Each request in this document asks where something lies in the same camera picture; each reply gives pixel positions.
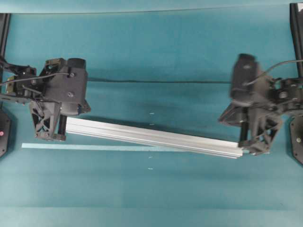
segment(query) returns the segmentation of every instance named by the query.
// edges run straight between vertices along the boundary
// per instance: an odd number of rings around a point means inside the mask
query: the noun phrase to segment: wire
[[[159,80],[113,80],[113,79],[99,79],[88,78],[88,81],[106,82],[106,83],[164,83],[164,84],[230,84],[228,81],[159,81]]]
[[[32,79],[44,79],[44,78],[48,78],[48,77],[52,77],[52,76],[56,76],[56,75],[69,75],[69,73],[57,72],[57,73],[52,73],[52,74],[45,75],[45,76],[40,76],[40,77],[29,77],[29,78],[24,78],[24,79],[7,80],[3,83],[0,83],[0,86],[3,86],[3,85],[8,84],[8,83],[13,83],[13,82],[20,82],[20,81],[26,81],[26,80],[32,80]]]
[[[244,86],[248,86],[251,84],[254,84],[258,79],[260,79],[261,77],[265,76],[266,74],[268,74],[271,70],[273,70],[275,67],[280,66],[280,65],[284,65],[284,64],[288,64],[288,63],[296,63],[296,62],[303,62],[303,59],[299,59],[299,60],[290,60],[290,61],[282,61],[279,62],[271,67],[269,67],[266,71],[262,72],[259,76],[257,76],[254,80],[252,80],[251,82],[246,82],[243,83]]]

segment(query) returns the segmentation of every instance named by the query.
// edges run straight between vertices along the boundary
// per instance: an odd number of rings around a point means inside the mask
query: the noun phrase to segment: teal surface
[[[288,5],[124,14],[15,14],[6,59],[40,70],[44,60],[87,60],[85,119],[237,141],[217,118],[229,85],[103,83],[98,78],[224,82],[237,55],[263,68],[294,59]],[[274,77],[296,77],[285,65]],[[194,153],[21,148],[33,136],[28,107],[0,160],[0,226],[301,227],[303,168],[287,125],[269,155],[225,159]],[[66,144],[134,146],[68,135]]]
[[[111,13],[284,5],[297,0],[2,0],[7,13]]]

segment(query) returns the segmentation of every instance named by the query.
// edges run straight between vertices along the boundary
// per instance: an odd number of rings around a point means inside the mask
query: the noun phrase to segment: bolt
[[[74,97],[74,94],[72,92],[68,92],[67,96],[71,98],[71,97]]]
[[[279,94],[279,98],[287,98],[288,96],[288,93],[286,91],[282,91],[280,94]]]
[[[244,65],[243,68],[244,68],[245,70],[249,70],[249,69],[251,69],[251,66],[250,66],[250,65]]]

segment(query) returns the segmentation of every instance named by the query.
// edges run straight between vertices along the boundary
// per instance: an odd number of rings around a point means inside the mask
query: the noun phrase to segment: black bracket
[[[293,156],[303,164],[303,116],[297,116],[289,124]]]

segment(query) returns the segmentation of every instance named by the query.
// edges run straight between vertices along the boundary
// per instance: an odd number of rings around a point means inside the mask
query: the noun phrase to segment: black metal frame
[[[5,54],[6,41],[9,33],[10,14],[0,14],[0,56]],[[0,69],[0,81],[2,81],[3,69]],[[0,157],[4,155],[8,148],[11,119],[2,111],[2,102],[0,102]]]
[[[303,59],[303,10],[299,10],[299,4],[290,4],[290,28],[292,31],[294,51],[296,59]],[[298,77],[303,78],[303,63],[297,63]],[[303,118],[295,117],[289,124],[292,142],[292,153],[295,159],[303,164]]]

